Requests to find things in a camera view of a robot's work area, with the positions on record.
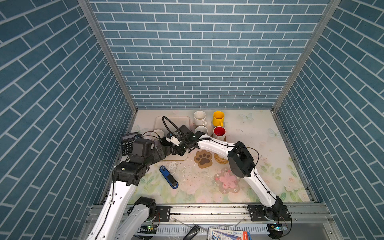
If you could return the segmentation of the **white mug lavender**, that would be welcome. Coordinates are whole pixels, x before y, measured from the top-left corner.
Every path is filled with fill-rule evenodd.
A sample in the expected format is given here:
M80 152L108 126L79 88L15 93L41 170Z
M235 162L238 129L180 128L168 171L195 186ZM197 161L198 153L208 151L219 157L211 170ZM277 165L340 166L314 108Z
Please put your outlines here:
M164 137L164 132L162 130L153 130L151 132L150 138L153 141L160 141Z

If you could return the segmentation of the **cork paw coaster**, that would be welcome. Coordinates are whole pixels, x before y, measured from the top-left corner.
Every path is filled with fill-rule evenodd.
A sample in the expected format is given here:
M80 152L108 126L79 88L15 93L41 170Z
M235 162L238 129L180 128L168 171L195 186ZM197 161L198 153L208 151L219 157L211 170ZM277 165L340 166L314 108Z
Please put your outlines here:
M206 151L198 151L194 157L194 161L196 164L198 164L198 167L200 169L208 168L213 165L212 161L213 154Z

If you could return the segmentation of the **red interior mug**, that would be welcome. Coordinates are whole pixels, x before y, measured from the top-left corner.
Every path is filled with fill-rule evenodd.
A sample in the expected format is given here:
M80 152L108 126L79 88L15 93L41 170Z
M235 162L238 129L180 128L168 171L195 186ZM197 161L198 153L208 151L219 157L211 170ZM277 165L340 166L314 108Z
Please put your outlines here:
M217 140L224 141L226 139L226 129L221 126L217 126L213 129L213 137Z

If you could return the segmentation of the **yellow mug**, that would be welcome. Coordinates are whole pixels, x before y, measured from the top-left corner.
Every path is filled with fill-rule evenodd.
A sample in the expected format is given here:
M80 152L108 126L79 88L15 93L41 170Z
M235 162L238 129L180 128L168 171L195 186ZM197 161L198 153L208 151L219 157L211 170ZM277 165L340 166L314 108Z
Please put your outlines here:
M221 111L216 111L213 113L213 126L214 127L223 127L224 126L225 114Z

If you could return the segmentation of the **rattan round coaster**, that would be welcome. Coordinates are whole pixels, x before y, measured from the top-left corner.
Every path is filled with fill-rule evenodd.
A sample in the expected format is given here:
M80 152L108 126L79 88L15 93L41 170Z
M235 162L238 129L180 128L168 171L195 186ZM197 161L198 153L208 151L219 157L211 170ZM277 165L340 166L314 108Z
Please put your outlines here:
M214 159L217 163L221 164L221 165L225 165L225 164L228 164L229 161L225 158L222 158L221 156L219 156L218 154L214 154Z

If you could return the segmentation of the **pink flower coaster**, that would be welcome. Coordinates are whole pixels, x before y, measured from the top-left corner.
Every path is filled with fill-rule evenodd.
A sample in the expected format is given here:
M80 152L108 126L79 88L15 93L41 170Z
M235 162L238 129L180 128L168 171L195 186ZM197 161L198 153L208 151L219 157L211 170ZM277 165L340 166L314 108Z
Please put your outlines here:
M237 194L240 191L239 182L241 179L234 175L228 167L223 168L219 173L215 174L214 179L222 194Z

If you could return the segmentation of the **black mug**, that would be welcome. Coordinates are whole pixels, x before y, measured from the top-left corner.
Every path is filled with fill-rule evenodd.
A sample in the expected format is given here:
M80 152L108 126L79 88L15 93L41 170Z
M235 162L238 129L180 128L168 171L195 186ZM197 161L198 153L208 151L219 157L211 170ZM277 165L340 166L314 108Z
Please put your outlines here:
M171 148L173 146L173 143L168 141L166 137L161 138L160 144L162 146L164 155L167 157L171 154Z

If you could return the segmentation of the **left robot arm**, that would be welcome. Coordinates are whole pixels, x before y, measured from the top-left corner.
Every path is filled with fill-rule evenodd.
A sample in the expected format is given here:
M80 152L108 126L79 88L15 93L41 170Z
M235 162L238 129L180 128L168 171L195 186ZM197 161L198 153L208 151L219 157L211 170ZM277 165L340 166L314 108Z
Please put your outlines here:
M132 153L112 171L111 189L89 240L130 240L145 221L156 218L156 201L140 197L121 224L126 207L150 166L165 158L164 151L149 139L133 141Z

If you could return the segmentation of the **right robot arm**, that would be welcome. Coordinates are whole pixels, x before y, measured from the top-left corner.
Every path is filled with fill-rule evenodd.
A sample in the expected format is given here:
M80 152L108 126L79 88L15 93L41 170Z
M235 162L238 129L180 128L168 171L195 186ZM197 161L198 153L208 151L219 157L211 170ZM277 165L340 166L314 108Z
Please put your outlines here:
M177 133L169 132L166 140L174 145L174 152L180 156L187 150L197 148L226 157L232 173L244 179L257 194L268 219L276 221L280 218L281 213L285 212L283 201L269 189L261 178L249 148L242 142L227 143L200 131L183 133L180 130Z

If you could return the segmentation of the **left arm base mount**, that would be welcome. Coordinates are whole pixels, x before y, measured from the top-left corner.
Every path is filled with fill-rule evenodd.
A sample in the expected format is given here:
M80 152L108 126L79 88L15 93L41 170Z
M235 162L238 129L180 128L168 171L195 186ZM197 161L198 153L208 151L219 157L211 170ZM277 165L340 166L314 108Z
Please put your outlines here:
M171 207L170 206L156 206L156 210L153 214L150 214L150 222L151 223L162 223L169 222L171 215Z

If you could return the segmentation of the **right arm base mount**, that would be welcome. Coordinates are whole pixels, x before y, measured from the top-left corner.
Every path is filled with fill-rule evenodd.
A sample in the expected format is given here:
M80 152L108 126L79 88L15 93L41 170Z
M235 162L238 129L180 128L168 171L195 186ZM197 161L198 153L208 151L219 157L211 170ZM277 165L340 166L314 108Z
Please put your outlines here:
M252 222L260 221L290 221L292 219L288 208L285 205L276 205L271 208L263 205L248 205L247 210L250 213Z

